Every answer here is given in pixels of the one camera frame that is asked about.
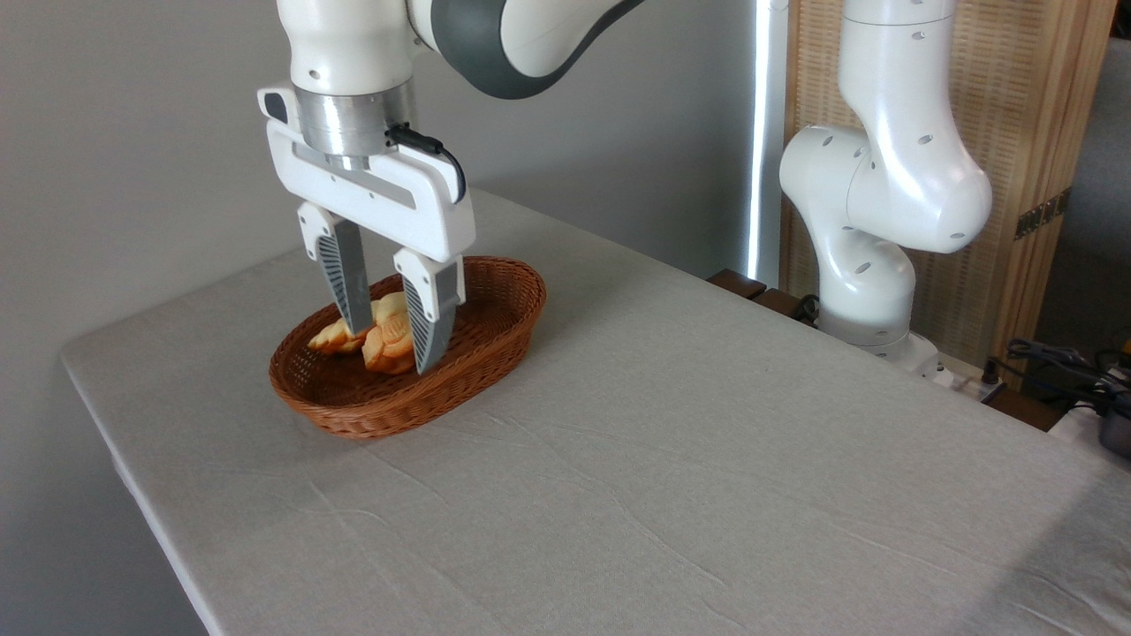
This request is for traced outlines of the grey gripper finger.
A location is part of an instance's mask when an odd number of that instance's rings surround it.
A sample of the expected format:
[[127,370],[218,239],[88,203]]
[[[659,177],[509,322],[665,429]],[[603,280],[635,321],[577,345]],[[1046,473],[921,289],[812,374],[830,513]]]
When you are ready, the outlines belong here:
[[322,267],[335,306],[357,337],[373,326],[361,229],[316,204],[302,204],[296,213],[307,256]]
[[447,353],[459,306],[466,302],[463,256],[439,263],[402,249],[392,257],[402,275],[414,343],[415,367],[426,375]]

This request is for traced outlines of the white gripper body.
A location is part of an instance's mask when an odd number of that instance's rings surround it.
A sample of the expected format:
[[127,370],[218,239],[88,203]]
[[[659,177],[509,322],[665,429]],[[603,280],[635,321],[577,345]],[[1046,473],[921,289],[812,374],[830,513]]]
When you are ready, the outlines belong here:
[[293,88],[259,89],[258,104],[287,192],[433,261],[449,261],[474,243],[470,197],[449,160],[399,145],[371,156],[366,169],[345,170],[303,140]]

